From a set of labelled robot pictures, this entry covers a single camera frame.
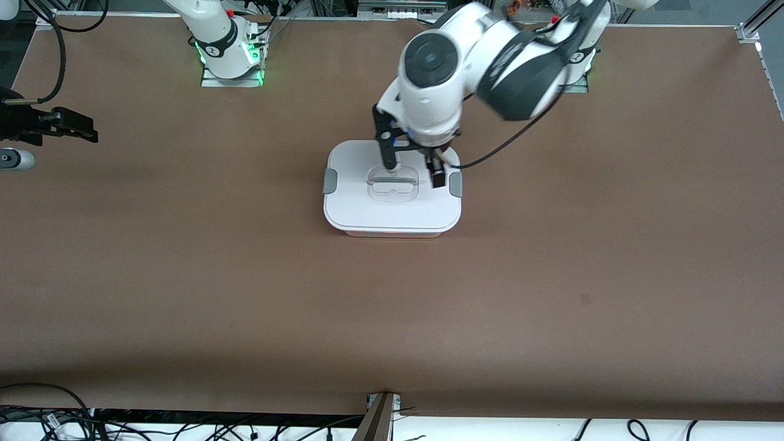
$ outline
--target cable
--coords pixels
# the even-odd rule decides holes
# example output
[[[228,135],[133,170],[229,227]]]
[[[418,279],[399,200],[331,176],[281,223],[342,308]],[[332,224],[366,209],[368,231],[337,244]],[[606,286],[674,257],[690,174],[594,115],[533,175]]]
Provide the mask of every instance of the cable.
[[[488,159],[492,158],[496,153],[498,153],[499,151],[502,151],[504,148],[509,146],[509,144],[512,144],[523,133],[528,132],[528,129],[531,129],[537,122],[539,122],[540,119],[544,118],[544,116],[547,115],[547,113],[550,112],[550,110],[552,110],[553,107],[555,107],[555,104],[564,95],[564,89],[565,89],[565,87],[562,86],[561,89],[558,91],[558,94],[555,96],[555,99],[553,99],[550,102],[550,104],[547,105],[547,108],[545,108],[544,111],[542,111],[542,113],[540,113],[536,118],[531,120],[531,122],[526,124],[525,127],[520,129],[519,132],[517,132],[514,135],[512,135],[511,138],[509,138],[508,140],[504,141],[503,143],[501,143],[501,145],[499,145],[498,147],[496,147],[495,149],[490,151],[490,153],[488,153],[487,155],[482,156],[481,158],[479,158],[479,159],[477,159],[475,161],[472,161],[472,162],[469,162],[467,164],[458,166],[458,165],[453,165],[449,161],[447,161],[446,157],[443,154],[443,152],[441,152],[441,149],[439,149],[439,148],[435,149],[436,154],[438,155],[438,157],[441,159],[442,162],[446,163],[447,165],[449,165],[453,169],[461,169],[461,170],[462,169],[468,169],[468,168],[476,166],[478,164],[482,164],[484,161],[487,161]]]
[[[188,424],[184,425],[180,430],[178,430],[176,432],[163,432],[163,431],[159,431],[159,430],[136,430],[134,428],[128,427],[129,424],[133,424],[133,423],[124,423],[123,425],[120,426],[121,428],[119,430],[109,430],[109,431],[107,431],[107,434],[113,435],[115,433],[123,433],[123,432],[125,432],[126,429],[128,429],[130,431],[133,431],[133,433],[137,433],[137,434],[140,434],[140,435],[143,433],[145,435],[175,435],[176,436],[176,435],[179,435],[182,432],[187,432],[189,430],[193,430],[195,428],[200,428],[202,426],[202,425],[195,425],[193,427],[188,427],[189,425],[193,424],[193,423],[188,423]]]
[[[345,423],[346,421],[356,420],[357,418],[363,418],[364,416],[365,415],[354,415],[353,417],[344,418],[342,420],[338,420],[338,421],[334,421],[332,423],[329,423],[328,425],[323,425],[320,428],[317,428],[315,430],[310,431],[307,435],[303,436],[302,438],[299,438],[296,441],[305,441],[305,439],[310,438],[314,433],[318,433],[318,432],[320,432],[320,431],[322,431],[322,430],[324,430],[326,428],[331,428],[331,427],[337,426],[338,424]]]
[[[64,388],[63,386],[51,385],[49,383],[14,383],[12,385],[0,386],[0,391],[5,390],[5,389],[11,389],[11,388],[50,388],[50,389],[56,389],[58,391],[65,392],[72,399],[74,399],[74,401],[76,401],[76,403],[80,407],[80,410],[85,415],[85,419],[86,420],[91,421],[91,422],[95,421],[95,420],[93,420],[92,416],[90,415],[89,410],[87,410],[87,405],[85,404],[84,401],[82,401],[81,398],[79,398],[79,395],[76,395],[70,389]],[[96,430],[98,431],[99,436],[100,436],[101,439],[103,439],[104,441],[108,441],[109,440],[109,436],[106,434],[106,428],[103,426],[103,424],[97,424],[97,425],[92,424],[92,425],[90,425],[90,431],[89,431],[89,433],[90,433],[89,439],[90,440],[94,440],[95,439]]]
[[[287,428],[289,428],[289,427],[288,426],[278,426],[278,428],[275,429],[275,434],[272,435],[272,438],[270,438],[270,441],[278,441],[278,437],[280,436],[280,434],[282,434],[283,431],[286,430]]]
[[[642,428],[642,432],[645,434],[645,438],[641,438],[636,433],[634,433],[634,430],[632,429],[633,424],[639,425],[640,428]],[[626,422],[626,430],[629,431],[629,435],[632,435],[638,441],[651,441],[651,436],[648,434],[648,430],[645,428],[645,425],[640,422],[640,420],[628,420]]]
[[[221,428],[220,430],[218,430],[217,426],[216,426],[215,433],[213,433],[209,438],[207,438],[206,441],[209,441],[211,439],[215,440],[215,441],[217,441],[218,439],[223,439],[223,437],[226,436],[229,432],[234,434],[234,436],[237,436],[237,434],[234,433],[234,429],[237,428],[238,426],[243,425],[244,423],[246,423],[248,421],[251,421],[255,417],[256,417],[256,415],[249,415],[248,417],[244,417],[244,418],[240,419],[239,421],[237,421],[236,423],[234,423],[232,425],[223,425],[223,428]]]
[[[274,22],[275,22],[275,19],[277,19],[277,18],[278,18],[278,16],[272,16],[272,20],[270,20],[270,23],[268,23],[268,24],[267,24],[267,27],[265,27],[263,31],[258,31],[258,32],[257,32],[257,33],[255,33],[255,34],[251,34],[250,38],[256,38],[256,37],[258,37],[259,35],[263,35],[263,34],[264,34],[264,32],[267,32],[267,31],[269,31],[269,30],[270,30],[270,27],[272,27],[272,23],[274,23]]]
[[[30,9],[32,9],[33,13],[35,13],[35,15],[36,15],[36,16],[38,16],[38,18],[40,18],[41,20],[44,20],[46,23],[48,23],[48,24],[49,24],[49,26],[52,26],[52,27],[54,27],[54,23],[53,23],[53,22],[54,22],[56,19],[54,19],[54,18],[47,19],[46,17],[44,17],[44,16],[42,16],[42,15],[41,15],[40,11],[36,10],[36,9],[35,9],[35,8],[33,8],[32,6],[30,6]],[[79,33],[79,32],[90,32],[90,31],[92,31],[93,29],[95,29],[96,27],[99,27],[101,23],[103,23],[103,21],[106,19],[106,15],[107,15],[108,13],[109,13],[109,0],[103,0],[103,13],[101,13],[101,15],[100,15],[100,18],[98,19],[98,21],[97,21],[97,22],[95,22],[95,23],[91,24],[91,25],[90,25],[90,26],[88,26],[88,27],[84,27],[84,28],[82,28],[82,29],[78,29],[78,28],[74,29],[74,28],[72,28],[72,27],[65,27],[65,26],[60,26],[60,29],[62,29],[63,31],[66,31],[66,32],[75,32],[75,33]]]
[[[27,420],[27,419],[29,419],[31,417],[37,418],[38,422],[41,424],[41,429],[44,432],[44,436],[42,438],[42,441],[44,441],[44,440],[60,441],[60,439],[57,437],[57,434],[56,434],[58,428],[57,427],[52,427],[52,425],[50,425],[49,419],[48,419],[49,414],[54,414],[54,411],[46,411],[45,412],[44,410],[40,410],[39,412],[33,412],[33,411],[29,410],[28,408],[23,408],[23,407],[19,407],[19,406],[2,406],[2,407],[0,407],[0,409],[3,409],[3,410],[8,409],[8,410],[10,410],[11,413],[22,413],[22,414],[24,414],[24,416],[22,416],[22,417],[13,418],[13,419],[8,418],[7,415],[3,414],[2,416],[5,418],[5,421],[2,421],[2,423],[0,423],[0,424],[4,424],[4,423],[8,423],[8,422],[14,422],[14,421],[18,421],[18,420]],[[81,421],[78,422],[78,425],[79,425],[79,428],[82,430],[82,433],[85,436],[84,439],[85,440],[89,439],[89,430],[88,430],[88,428],[86,428],[85,425]]]
[[[33,5],[30,4],[30,0],[24,0],[25,4],[30,9],[34,10]],[[36,98],[34,100],[28,100],[24,98],[12,98],[12,99],[4,99],[2,103],[9,106],[24,106],[30,104],[43,104],[47,101],[51,101],[59,92],[60,89],[63,87],[63,80],[65,79],[65,39],[63,38],[63,32],[60,29],[60,25],[54,20],[54,16],[52,12],[49,11],[44,5],[41,4],[41,0],[32,0],[36,5],[43,8],[44,14],[49,17],[53,24],[52,29],[54,29],[55,36],[57,37],[57,46],[60,48],[60,69],[57,72],[57,81],[54,84],[54,88],[52,92],[49,92],[49,95],[46,95],[43,98]]]
[[[574,439],[574,441],[580,441],[581,439],[583,439],[583,435],[586,434],[586,429],[588,428],[588,425],[592,420],[593,418],[588,418],[587,420],[585,420],[583,426],[580,428],[580,432],[577,434],[577,437]]]
[[[697,425],[698,422],[699,420],[694,420],[688,424],[688,428],[686,429],[686,441],[691,441],[691,430],[694,428],[694,426]]]
[[[278,29],[277,31],[275,31],[275,33],[274,33],[274,34],[272,34],[272,36],[270,37],[270,39],[269,39],[269,40],[267,40],[267,42],[268,42],[268,43],[272,43],[272,40],[275,40],[275,37],[277,37],[277,36],[278,36],[278,34],[280,34],[280,33],[281,33],[281,31],[283,31],[284,29],[286,29],[286,26],[288,26],[288,25],[289,25],[289,23],[293,22],[294,20],[295,20],[295,19],[294,19],[293,17],[289,17],[289,18],[286,20],[286,23],[285,23],[283,26],[281,26],[281,28],[280,28],[280,29]]]

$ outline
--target brown table surface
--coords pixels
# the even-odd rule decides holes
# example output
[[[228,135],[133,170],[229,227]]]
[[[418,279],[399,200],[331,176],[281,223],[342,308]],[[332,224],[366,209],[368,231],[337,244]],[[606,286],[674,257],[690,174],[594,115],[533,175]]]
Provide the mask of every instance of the brown table surface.
[[[200,88],[176,18],[66,35],[53,104],[100,142],[0,177],[0,379],[96,407],[359,413],[390,389],[421,414],[783,418],[784,124],[754,47],[609,28],[591,92],[466,172],[453,230],[351,238],[327,155],[372,136],[422,29],[296,21],[258,89]],[[17,90],[56,66],[38,32]],[[520,127],[470,100],[455,146]]]

